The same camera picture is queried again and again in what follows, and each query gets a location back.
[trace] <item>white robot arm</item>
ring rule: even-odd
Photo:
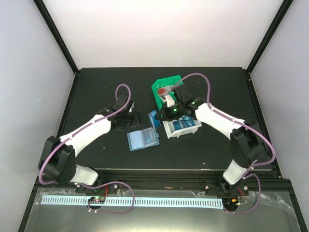
[[[90,121],[60,138],[49,137],[44,145],[39,170],[45,160],[51,155],[55,147],[64,143],[63,146],[46,163],[44,174],[60,184],[69,182],[93,185],[98,178],[98,173],[90,168],[76,164],[76,157],[80,152],[95,139],[108,133],[114,128],[128,128],[140,124],[140,114],[134,109],[132,100],[124,107],[127,97],[121,96],[115,104],[100,110]],[[113,116],[111,113],[122,111]]]
[[[183,115],[191,116],[224,134],[231,141],[232,161],[224,172],[223,179],[224,185],[232,188],[243,177],[250,165],[267,151],[260,137],[240,125],[247,124],[260,131],[258,123],[232,117],[210,103],[206,103],[202,98],[194,100],[184,84],[176,86],[173,89],[173,95],[176,100],[171,102],[173,99],[169,98],[168,105],[162,106],[155,116],[156,119],[168,121],[178,120]]]

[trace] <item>transparent plastic sheet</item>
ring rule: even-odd
[[[177,197],[177,198],[212,198],[216,199],[217,196],[206,196],[205,192],[201,191],[178,191],[178,190],[135,190],[136,197]],[[132,197],[130,190],[117,191],[118,197]]]
[[[137,197],[216,198],[200,191],[136,190]],[[219,209],[136,207],[130,213],[117,216],[89,213],[83,206],[40,205],[43,195],[79,195],[72,189],[39,189],[31,210],[26,232],[74,231],[300,231],[288,192],[262,192],[258,207],[244,215],[226,214]],[[119,197],[131,192],[119,189]],[[248,203],[238,211],[252,207],[257,192],[250,192]],[[122,211],[125,207],[105,207]]]
[[[257,199],[258,192],[249,192],[248,200],[251,202],[255,202]],[[287,203],[282,196],[277,193],[268,192],[267,194],[262,194],[260,197],[259,204],[275,207],[277,209],[283,210],[284,212],[290,214],[291,216],[295,216],[294,209],[292,207],[291,200]]]
[[[35,196],[35,199],[33,201],[33,205],[31,208],[31,212],[27,221],[27,225],[26,225],[26,232],[31,232],[34,228],[34,224],[36,222],[36,218],[39,212],[39,208],[40,208],[40,204],[42,201],[42,197],[45,195],[65,195],[65,196],[84,196],[84,194],[77,194],[75,193],[75,189],[69,188],[69,189],[59,189],[59,188],[39,188],[37,191],[37,194]]]

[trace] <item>white wall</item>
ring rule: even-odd
[[[73,73],[31,0],[1,1],[0,54],[0,227],[16,232]]]
[[[294,1],[252,78],[278,153],[309,226],[309,1]]]
[[[77,67],[247,68],[282,0],[44,0]]]

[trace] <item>black enclosure edge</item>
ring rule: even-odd
[[[288,11],[292,4],[293,0],[284,0],[281,4],[278,12],[276,13],[274,19],[272,20],[265,36],[263,37],[260,45],[257,48],[248,68],[247,72],[252,73],[253,69],[255,68],[256,64],[258,63],[259,59],[261,58],[265,48],[267,47],[269,41],[271,40],[272,36],[274,35],[275,31],[277,30],[279,24],[281,23],[282,19],[285,16],[285,13]]]
[[[47,24],[50,32],[52,33],[52,35],[54,36],[54,39],[56,40],[58,46],[60,47],[64,57],[66,58],[67,62],[69,63],[72,71],[74,74],[78,73],[78,68],[66,46],[66,44],[64,43],[52,17],[50,16],[44,2],[42,0],[33,0],[34,3],[36,4],[37,8],[39,9],[45,23]]]
[[[248,90],[250,92],[251,100],[252,100],[252,103],[253,103],[253,106],[254,106],[255,114],[256,114],[256,117],[258,119],[258,123],[260,125],[262,134],[270,141],[270,143],[272,143],[271,139],[270,139],[270,136],[269,136],[269,133],[268,133],[268,130],[267,130],[266,122],[265,122],[264,117],[263,117],[262,109],[260,107],[260,104],[259,104],[256,92],[255,92],[255,89],[254,89],[254,86],[253,86],[253,83],[252,83],[252,79],[251,79],[250,74],[246,73],[245,74],[245,79],[246,79],[246,82],[247,82],[247,85],[248,85]],[[275,165],[275,169],[277,171],[278,177],[281,178],[282,174],[281,174],[281,171],[280,171],[277,159],[275,159],[274,165]]]

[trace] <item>black metal frame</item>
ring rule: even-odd
[[[52,17],[50,16],[43,0],[33,0],[34,3],[36,4],[37,8],[39,9],[45,23],[47,24],[50,32],[53,34],[58,46],[60,47],[64,57],[66,58],[67,62],[69,63],[72,71],[74,74],[77,74],[79,72],[66,44],[64,43]]]
[[[262,39],[259,47],[257,48],[257,51],[255,52],[255,55],[253,56],[248,68],[247,72],[249,74],[252,73],[253,69],[255,68],[256,64],[258,63],[259,59],[262,56],[262,53],[264,52],[265,48],[267,47],[269,41],[271,40],[272,36],[276,32],[280,22],[284,18],[286,12],[290,8],[293,0],[284,0],[281,4],[277,14],[275,15],[274,19],[272,20],[264,38]]]
[[[63,55],[65,56],[66,60],[68,61],[70,67],[72,68],[75,78],[72,84],[72,88],[69,94],[69,98],[64,110],[64,114],[59,126],[59,130],[57,132],[57,137],[61,136],[66,124],[66,120],[68,117],[69,109],[71,106],[71,102],[76,90],[76,86],[79,80],[79,70],[75,65],[75,62],[70,55],[68,48],[66,47],[58,29],[56,28],[55,23],[53,22],[50,14],[46,6],[44,5],[43,0],[33,0],[37,5],[39,11],[42,14],[48,28],[50,29],[52,35],[54,36],[56,42],[58,43]],[[244,72],[244,78],[246,79],[248,90],[251,95],[251,99],[255,108],[255,112],[258,118],[258,122],[260,124],[262,133],[266,136],[269,140],[269,133],[267,131],[267,127],[263,118],[263,114],[256,96],[256,92],[254,90],[252,79],[251,79],[251,72],[256,66],[257,62],[259,61],[263,51],[265,50],[266,46],[268,45],[270,39],[274,35],[277,27],[279,26],[280,22],[282,21],[284,15],[286,14],[287,10],[289,9],[290,5],[292,4],[293,0],[284,0],[281,7],[279,8],[275,18],[273,19],[270,27],[268,28],[261,44],[259,45],[255,55],[253,56],[247,70]],[[272,171],[253,171],[259,175],[261,180],[262,191],[287,191],[289,192],[298,223],[301,227],[301,231],[307,232],[307,227],[305,225],[304,218],[301,214],[299,204],[297,198],[295,196],[295,192],[293,190],[293,186],[290,180],[281,179],[281,172],[279,169],[279,165],[277,160],[272,164],[273,170]],[[152,171],[119,171],[119,170],[110,170],[106,172],[105,170],[99,170],[99,174],[104,176],[104,181],[123,181],[128,183],[133,187],[133,189],[165,189],[166,187],[173,188],[173,189],[191,189],[191,190],[202,190],[202,186],[205,180],[209,179],[217,179],[220,175],[222,175],[222,171],[209,171],[209,172],[184,172],[184,171],[173,171],[171,172],[152,172]],[[248,179],[246,181],[246,185],[250,190],[257,191],[258,186],[254,179]],[[27,204],[25,214],[23,216],[19,232],[24,231],[27,220],[32,208],[32,204],[37,193],[38,188],[76,188],[74,185],[49,185],[49,186],[42,186],[38,179],[36,180],[34,187],[32,189],[29,202]]]

